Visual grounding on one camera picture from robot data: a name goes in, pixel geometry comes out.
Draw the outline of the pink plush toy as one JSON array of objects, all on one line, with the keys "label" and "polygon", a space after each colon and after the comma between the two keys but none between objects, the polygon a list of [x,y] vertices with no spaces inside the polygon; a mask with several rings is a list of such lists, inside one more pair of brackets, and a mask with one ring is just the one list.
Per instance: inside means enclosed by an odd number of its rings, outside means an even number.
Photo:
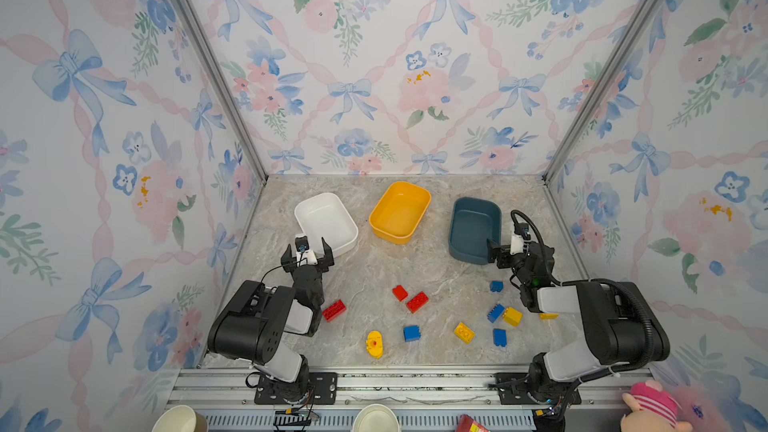
[{"label": "pink plush toy", "polygon": [[634,384],[622,400],[629,408],[620,421],[622,432],[691,432],[693,426],[678,419],[678,402],[660,382],[648,380]]}]

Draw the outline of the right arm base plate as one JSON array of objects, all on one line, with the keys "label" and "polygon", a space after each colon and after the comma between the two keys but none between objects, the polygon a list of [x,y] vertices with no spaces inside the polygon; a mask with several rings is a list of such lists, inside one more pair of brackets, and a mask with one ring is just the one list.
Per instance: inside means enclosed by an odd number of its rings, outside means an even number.
[{"label": "right arm base plate", "polygon": [[494,389],[502,405],[561,405],[569,382],[553,382],[548,378],[532,378],[528,373],[496,373]]}]

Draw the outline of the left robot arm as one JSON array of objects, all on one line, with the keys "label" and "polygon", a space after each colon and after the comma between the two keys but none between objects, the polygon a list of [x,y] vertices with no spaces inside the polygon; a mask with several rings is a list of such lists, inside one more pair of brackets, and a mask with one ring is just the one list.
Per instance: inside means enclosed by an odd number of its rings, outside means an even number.
[{"label": "left robot arm", "polygon": [[325,302],[323,274],[334,265],[333,250],[321,242],[317,256],[305,236],[286,248],[280,268],[292,286],[268,286],[247,280],[214,320],[208,334],[209,351],[256,368],[246,377],[257,405],[300,407],[332,405],[338,375],[312,372],[308,359],[283,342],[286,334],[313,336]]}]

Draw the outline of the dark teal plastic container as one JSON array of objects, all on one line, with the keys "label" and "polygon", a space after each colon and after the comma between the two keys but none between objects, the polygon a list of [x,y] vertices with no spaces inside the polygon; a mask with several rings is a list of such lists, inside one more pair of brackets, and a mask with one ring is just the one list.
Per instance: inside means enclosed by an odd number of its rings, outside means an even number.
[{"label": "dark teal plastic container", "polygon": [[449,233],[449,253],[461,262],[491,263],[488,242],[501,240],[501,209],[491,201],[461,197],[454,203]]}]

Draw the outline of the right aluminium corner post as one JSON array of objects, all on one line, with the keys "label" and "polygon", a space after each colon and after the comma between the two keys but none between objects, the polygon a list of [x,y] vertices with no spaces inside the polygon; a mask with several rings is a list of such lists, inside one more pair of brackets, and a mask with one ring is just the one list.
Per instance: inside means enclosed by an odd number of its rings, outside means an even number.
[{"label": "right aluminium corner post", "polygon": [[546,171],[542,174],[544,185],[549,186],[552,184],[555,181],[557,173],[564,167],[567,156],[577,142],[579,134],[590,121],[590,117],[594,114],[595,110],[600,105],[600,102],[609,92],[609,88],[622,70],[622,67],[629,60],[639,37],[651,23],[652,16],[656,13],[662,1],[663,0],[641,0],[639,2],[638,7],[627,23],[626,32],[616,42],[614,49],[606,60],[594,90],[589,93],[582,103],[582,107],[576,114],[574,122],[571,124],[564,135],[563,141],[556,149],[554,158],[549,163]]}]

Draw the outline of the yellow lego brick cube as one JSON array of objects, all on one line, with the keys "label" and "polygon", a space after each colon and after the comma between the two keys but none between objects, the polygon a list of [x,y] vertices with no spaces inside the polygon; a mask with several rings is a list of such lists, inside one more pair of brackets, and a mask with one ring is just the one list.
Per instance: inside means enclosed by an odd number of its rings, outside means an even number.
[{"label": "yellow lego brick cube", "polygon": [[502,318],[505,323],[513,327],[518,327],[522,321],[523,313],[513,307],[508,307],[505,309]]}]

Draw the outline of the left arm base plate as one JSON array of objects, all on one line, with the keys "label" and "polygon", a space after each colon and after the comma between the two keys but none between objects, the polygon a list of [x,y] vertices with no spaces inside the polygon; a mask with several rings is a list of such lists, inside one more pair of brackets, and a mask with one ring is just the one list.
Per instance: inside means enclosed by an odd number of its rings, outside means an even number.
[{"label": "left arm base plate", "polygon": [[246,385],[254,390],[253,402],[256,405],[333,405],[337,397],[338,378],[335,372],[308,372],[300,373],[295,382],[288,383],[259,373],[257,383],[253,383],[249,375]]}]

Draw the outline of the red packet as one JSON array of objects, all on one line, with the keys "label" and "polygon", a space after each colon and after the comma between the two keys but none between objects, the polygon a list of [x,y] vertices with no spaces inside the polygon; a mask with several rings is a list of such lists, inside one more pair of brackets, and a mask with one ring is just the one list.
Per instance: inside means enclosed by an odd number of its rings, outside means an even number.
[{"label": "red packet", "polygon": [[455,432],[489,432],[489,430],[469,415],[462,415],[458,419]]}]

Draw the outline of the yellow lego brick flat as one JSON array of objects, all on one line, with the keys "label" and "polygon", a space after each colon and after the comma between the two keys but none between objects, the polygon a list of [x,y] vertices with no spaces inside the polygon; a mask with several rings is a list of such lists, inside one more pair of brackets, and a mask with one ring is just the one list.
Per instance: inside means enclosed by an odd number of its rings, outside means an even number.
[{"label": "yellow lego brick flat", "polygon": [[454,334],[467,345],[471,344],[476,336],[475,332],[463,322],[457,324],[454,329]]}]

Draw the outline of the small red lego brick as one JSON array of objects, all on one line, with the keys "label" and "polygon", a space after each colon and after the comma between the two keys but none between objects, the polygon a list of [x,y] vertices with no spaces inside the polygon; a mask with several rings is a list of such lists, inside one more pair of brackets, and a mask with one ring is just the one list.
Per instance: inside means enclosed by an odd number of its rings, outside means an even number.
[{"label": "small red lego brick", "polygon": [[398,301],[402,302],[408,297],[408,292],[405,290],[405,288],[401,285],[396,286],[392,289],[393,295],[397,298]]}]

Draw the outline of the white plastic container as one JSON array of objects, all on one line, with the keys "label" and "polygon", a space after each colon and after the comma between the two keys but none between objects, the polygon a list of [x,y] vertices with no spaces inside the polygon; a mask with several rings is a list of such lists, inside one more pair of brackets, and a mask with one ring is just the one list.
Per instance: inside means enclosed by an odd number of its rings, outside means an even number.
[{"label": "white plastic container", "polygon": [[295,207],[294,216],[318,257],[324,255],[322,240],[334,256],[350,252],[357,243],[358,227],[334,193],[324,192],[303,200]]}]

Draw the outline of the aluminium mounting rail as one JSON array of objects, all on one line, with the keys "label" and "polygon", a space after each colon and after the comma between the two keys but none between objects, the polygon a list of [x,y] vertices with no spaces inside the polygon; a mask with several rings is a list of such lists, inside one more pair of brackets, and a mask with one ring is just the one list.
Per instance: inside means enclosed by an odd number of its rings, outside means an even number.
[{"label": "aluminium mounting rail", "polygon": [[[519,364],[317,367],[315,370],[337,374],[335,408],[361,409],[369,404],[381,404],[392,410],[501,409],[501,393],[490,387],[495,376],[525,374]],[[257,409],[256,391],[245,384],[248,372],[246,368],[181,372],[166,406],[187,405],[198,410]]]}]

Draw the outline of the yellow plastic container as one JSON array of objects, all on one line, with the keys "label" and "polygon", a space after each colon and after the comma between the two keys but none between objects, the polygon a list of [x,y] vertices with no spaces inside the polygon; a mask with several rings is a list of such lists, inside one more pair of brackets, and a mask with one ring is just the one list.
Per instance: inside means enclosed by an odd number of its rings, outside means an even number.
[{"label": "yellow plastic container", "polygon": [[421,223],[431,199],[431,193],[420,186],[394,182],[371,212],[369,225],[377,237],[405,245]]}]

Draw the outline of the left aluminium corner post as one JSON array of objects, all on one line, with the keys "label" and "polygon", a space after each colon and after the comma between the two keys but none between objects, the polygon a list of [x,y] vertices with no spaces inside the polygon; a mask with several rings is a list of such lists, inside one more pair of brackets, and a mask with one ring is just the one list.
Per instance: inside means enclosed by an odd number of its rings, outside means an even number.
[{"label": "left aluminium corner post", "polygon": [[201,61],[203,71],[207,74],[216,97],[220,100],[224,113],[232,127],[236,137],[240,140],[244,154],[251,168],[256,174],[257,181],[264,186],[268,180],[265,169],[258,158],[257,150],[249,135],[246,121],[238,110],[232,92],[225,83],[224,75],[214,50],[206,36],[203,24],[195,11],[191,0],[171,0],[178,8],[181,21],[188,29],[191,44]]}]

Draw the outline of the long red lego brick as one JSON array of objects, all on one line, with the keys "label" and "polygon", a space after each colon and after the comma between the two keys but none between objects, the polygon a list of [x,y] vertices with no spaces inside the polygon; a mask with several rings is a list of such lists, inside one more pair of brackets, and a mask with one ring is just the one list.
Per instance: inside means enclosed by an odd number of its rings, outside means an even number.
[{"label": "long red lego brick", "polygon": [[323,310],[322,315],[327,322],[332,322],[347,310],[342,300],[337,300]]}]

